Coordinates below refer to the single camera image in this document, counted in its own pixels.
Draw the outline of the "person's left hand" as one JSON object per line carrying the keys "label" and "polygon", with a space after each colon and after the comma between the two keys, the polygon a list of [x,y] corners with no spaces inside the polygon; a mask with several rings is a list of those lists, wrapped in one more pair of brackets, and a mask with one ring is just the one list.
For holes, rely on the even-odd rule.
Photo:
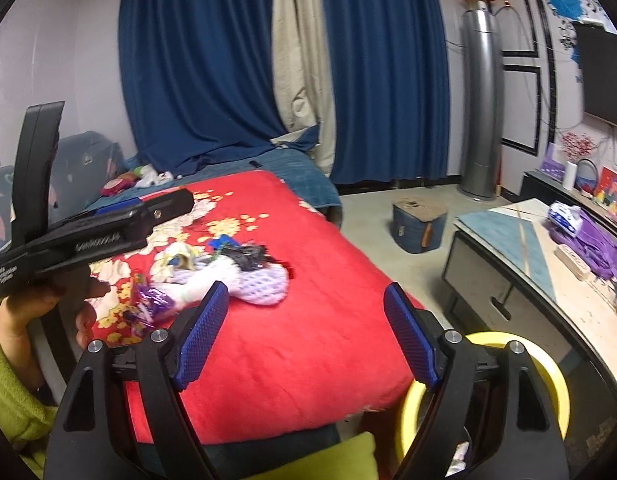
{"label": "person's left hand", "polygon": [[[86,297],[100,298],[106,296],[110,289],[108,283],[90,278]],[[50,312],[66,296],[66,291],[66,287],[56,284],[33,285],[0,303],[0,346],[11,368],[28,390],[39,388],[44,382],[28,336],[28,324]],[[84,301],[75,318],[75,340],[82,349],[92,340],[96,318],[94,307]]]}

